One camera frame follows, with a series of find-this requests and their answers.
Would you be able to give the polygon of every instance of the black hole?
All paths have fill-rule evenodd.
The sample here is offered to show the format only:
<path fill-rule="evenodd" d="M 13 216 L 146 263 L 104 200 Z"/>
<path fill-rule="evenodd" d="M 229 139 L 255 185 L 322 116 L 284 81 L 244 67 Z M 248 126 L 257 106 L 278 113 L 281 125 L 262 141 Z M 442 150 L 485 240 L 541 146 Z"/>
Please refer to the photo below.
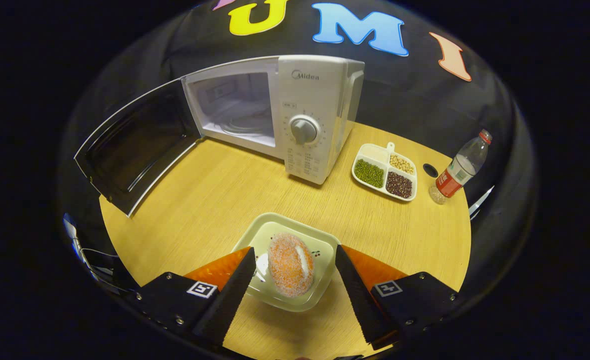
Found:
<path fill-rule="evenodd" d="M 435 167 L 431 164 L 423 164 L 423 170 L 426 171 L 426 174 L 432 176 L 433 178 L 436 178 L 437 175 L 439 175 L 437 169 L 435 169 Z"/>

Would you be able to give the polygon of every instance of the plate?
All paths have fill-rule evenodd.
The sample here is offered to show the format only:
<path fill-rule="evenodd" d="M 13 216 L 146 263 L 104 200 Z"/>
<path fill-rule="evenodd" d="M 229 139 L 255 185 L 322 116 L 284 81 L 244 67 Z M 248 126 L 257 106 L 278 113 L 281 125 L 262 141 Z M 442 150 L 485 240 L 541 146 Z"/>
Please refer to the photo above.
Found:
<path fill-rule="evenodd" d="M 267 251 L 272 241 L 270 237 L 277 233 L 290 233 L 299 237 L 311 251 L 315 267 L 313 285 L 301 296 L 283 296 L 277 291 L 270 276 Z M 317 305 L 326 291 L 335 270 L 335 252 L 339 244 L 339 240 L 327 232 L 274 212 L 266 212 L 251 223 L 231 253 L 247 246 L 254 248 L 257 269 L 246 294 L 288 312 L 305 312 Z"/>
<path fill-rule="evenodd" d="M 401 171 L 398 168 L 394 167 L 390 163 L 391 155 L 396 155 L 405 161 L 409 162 L 409 164 L 413 167 L 413 173 L 407 173 L 405 171 Z M 367 182 L 361 180 L 360 178 L 355 175 L 355 166 L 359 160 L 364 160 L 373 166 L 377 166 L 378 168 L 384 171 L 384 183 L 382 187 L 375 187 Z M 417 167 L 414 166 L 414 162 L 412 162 L 408 157 L 401 155 L 400 153 L 395 152 L 395 144 L 389 142 L 386 148 L 381 146 L 377 146 L 373 143 L 365 143 L 364 145 L 359 148 L 357 155 L 355 156 L 355 161 L 352 163 L 352 177 L 355 178 L 359 183 L 369 187 L 375 191 L 381 192 L 390 196 L 392 198 L 400 199 L 403 201 L 411 201 L 417 195 Z M 413 188 L 411 189 L 411 196 L 408 198 L 402 198 L 401 196 L 397 196 L 393 193 L 390 193 L 386 189 L 386 180 L 388 179 L 388 173 L 395 173 L 397 175 L 403 176 L 404 178 L 409 179 L 413 183 Z"/>

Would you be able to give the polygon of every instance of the midea logo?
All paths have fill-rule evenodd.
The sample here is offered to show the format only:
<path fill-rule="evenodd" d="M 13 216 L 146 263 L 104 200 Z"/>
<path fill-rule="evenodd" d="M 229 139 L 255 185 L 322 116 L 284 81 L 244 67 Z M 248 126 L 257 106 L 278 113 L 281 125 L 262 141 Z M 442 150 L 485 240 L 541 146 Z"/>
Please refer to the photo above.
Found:
<path fill-rule="evenodd" d="M 319 76 L 311 75 L 310 73 L 303 73 L 301 70 L 295 70 L 293 71 L 293 79 L 319 80 Z"/>

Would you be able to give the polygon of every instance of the sugar-coated bun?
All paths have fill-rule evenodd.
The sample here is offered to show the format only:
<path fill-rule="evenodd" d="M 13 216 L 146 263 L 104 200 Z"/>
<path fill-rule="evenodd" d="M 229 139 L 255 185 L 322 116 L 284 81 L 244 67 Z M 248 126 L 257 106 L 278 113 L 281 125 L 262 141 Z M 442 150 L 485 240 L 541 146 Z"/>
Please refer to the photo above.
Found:
<path fill-rule="evenodd" d="M 303 295 L 313 285 L 313 257 L 306 244 L 295 235 L 281 232 L 272 236 L 268 267 L 277 291 L 283 296 Z"/>

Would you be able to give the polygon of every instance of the light green plate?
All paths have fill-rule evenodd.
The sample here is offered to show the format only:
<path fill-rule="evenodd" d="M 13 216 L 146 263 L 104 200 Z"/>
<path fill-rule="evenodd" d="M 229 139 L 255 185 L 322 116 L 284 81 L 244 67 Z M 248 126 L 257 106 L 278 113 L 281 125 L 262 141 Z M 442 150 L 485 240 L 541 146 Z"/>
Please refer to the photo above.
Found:
<path fill-rule="evenodd" d="M 315 274 L 313 285 L 302 296 L 289 298 L 281 295 L 272 281 L 268 270 L 268 246 L 270 237 L 277 233 L 290 233 L 301 239 L 311 251 Z M 298 223 L 274 212 L 258 216 L 242 235 L 233 252 L 252 246 L 255 251 L 257 270 L 248 285 L 246 294 L 254 296 L 267 304 L 288 312 L 305 312 L 317 305 L 335 270 L 334 260 L 339 240 L 327 232 Z"/>

